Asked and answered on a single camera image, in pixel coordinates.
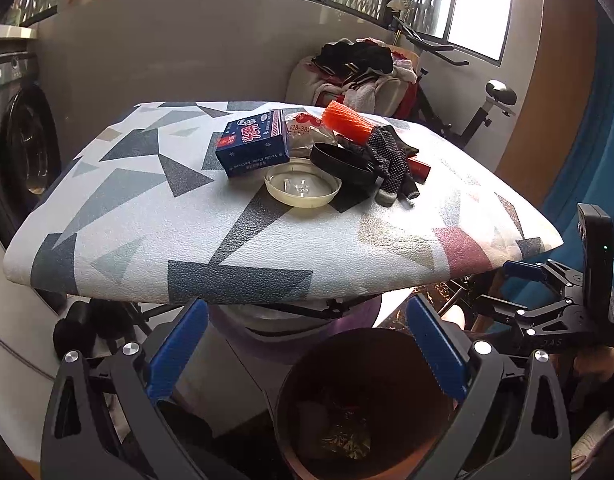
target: brown bucket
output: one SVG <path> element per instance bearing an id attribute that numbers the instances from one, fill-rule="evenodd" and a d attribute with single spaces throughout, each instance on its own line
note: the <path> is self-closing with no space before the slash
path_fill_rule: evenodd
<path id="1" fill-rule="evenodd" d="M 361 433 L 370 444 L 361 458 L 344 456 L 341 449 L 319 450 L 317 458 L 305 451 L 306 440 L 323 446 L 331 434 L 331 405 L 322 406 L 324 397 L 362 412 Z M 325 415 L 306 417 L 306 403 Z M 280 450 L 302 480 L 403 480 L 443 434 L 452 412 L 452 400 L 438 387 L 414 338 L 360 328 L 333 336 L 293 366 L 274 422 Z"/>

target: blue gripper pad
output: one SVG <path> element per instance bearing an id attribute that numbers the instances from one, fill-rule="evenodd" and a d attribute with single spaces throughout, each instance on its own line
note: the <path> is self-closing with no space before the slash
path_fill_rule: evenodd
<path id="1" fill-rule="evenodd" d="M 429 364 L 438 386 L 448 396 L 463 402 L 467 397 L 467 365 L 443 332 L 436 317 L 416 296 L 407 303 L 407 327 Z"/>
<path id="2" fill-rule="evenodd" d="M 150 361 L 150 380 L 146 393 L 153 404 L 171 395 L 206 329 L 207 303 L 196 300 Z"/>

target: washing machine door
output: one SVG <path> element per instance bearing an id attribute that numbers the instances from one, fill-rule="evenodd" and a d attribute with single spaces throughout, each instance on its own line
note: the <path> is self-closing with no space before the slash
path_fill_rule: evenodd
<path id="1" fill-rule="evenodd" d="M 10 100 L 0 129 L 2 194 L 14 232 L 60 172 L 60 152 L 49 104 L 37 85 L 26 84 Z"/>

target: bike seat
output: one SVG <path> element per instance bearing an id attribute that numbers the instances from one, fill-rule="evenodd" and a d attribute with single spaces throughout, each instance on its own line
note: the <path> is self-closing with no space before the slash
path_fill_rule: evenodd
<path id="1" fill-rule="evenodd" d="M 485 86 L 485 91 L 492 96 L 496 101 L 501 102 L 503 105 L 513 106 L 516 104 L 518 97 L 516 92 L 509 88 L 506 84 L 492 79 Z"/>

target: white leather tablecloth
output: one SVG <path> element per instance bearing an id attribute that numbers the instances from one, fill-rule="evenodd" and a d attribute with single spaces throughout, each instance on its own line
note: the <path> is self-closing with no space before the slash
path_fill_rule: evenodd
<path id="1" fill-rule="evenodd" d="M 266 169 L 228 179 L 213 152 L 226 123 L 289 107 L 129 110 L 27 218 L 5 255 L 7 277 L 110 300 L 279 303 L 439 282 L 561 245 L 529 202 L 419 124 L 389 120 L 432 167 L 413 206 L 383 208 L 343 186 L 327 206 L 291 208 L 268 195 Z"/>

